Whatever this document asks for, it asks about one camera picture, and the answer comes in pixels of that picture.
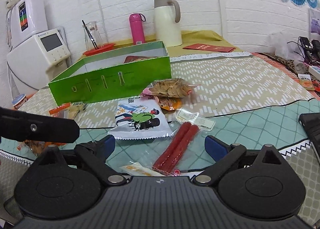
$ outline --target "glass pitcher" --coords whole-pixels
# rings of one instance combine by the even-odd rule
[[[103,46],[103,42],[101,39],[101,35],[98,31],[98,27],[97,27],[97,22],[90,22],[85,24],[88,28],[89,33],[91,34],[93,40],[95,41],[95,43],[97,44],[98,48],[101,48]],[[84,25],[82,26],[84,29],[84,38],[85,38],[85,46],[87,48],[87,51],[90,51],[92,49],[94,49],[94,45],[92,43],[91,37],[89,37],[87,30],[85,29]]]

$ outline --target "blue lid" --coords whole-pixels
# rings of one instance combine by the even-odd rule
[[[26,97],[26,94],[18,95],[14,100],[12,100],[12,104],[15,106],[18,103],[20,103],[24,98]]]

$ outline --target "metal bolt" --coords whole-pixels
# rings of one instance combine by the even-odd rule
[[[32,124],[30,126],[30,129],[31,129],[31,131],[35,132],[38,129],[38,127],[35,124]]]
[[[123,180],[124,180],[124,177],[120,175],[112,175],[108,178],[108,181],[110,181],[111,183],[119,183],[119,182],[122,182]]]
[[[211,178],[207,175],[199,175],[196,177],[196,181],[199,183],[208,183],[210,180]]]

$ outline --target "beige patterned tablecloth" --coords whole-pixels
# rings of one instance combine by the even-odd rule
[[[172,77],[180,77],[195,89],[192,102],[183,106],[202,116],[220,116],[265,106],[285,105],[313,96],[285,73],[258,57],[225,58],[171,64]],[[118,99],[89,104],[76,117],[80,128],[115,126]],[[21,108],[28,113],[49,115],[57,107],[50,89],[42,89]]]

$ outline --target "open cardboard box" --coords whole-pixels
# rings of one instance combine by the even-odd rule
[[[123,63],[127,56],[155,58]],[[137,96],[154,80],[171,78],[168,52],[162,41],[107,51],[79,60],[49,83],[61,105]]]

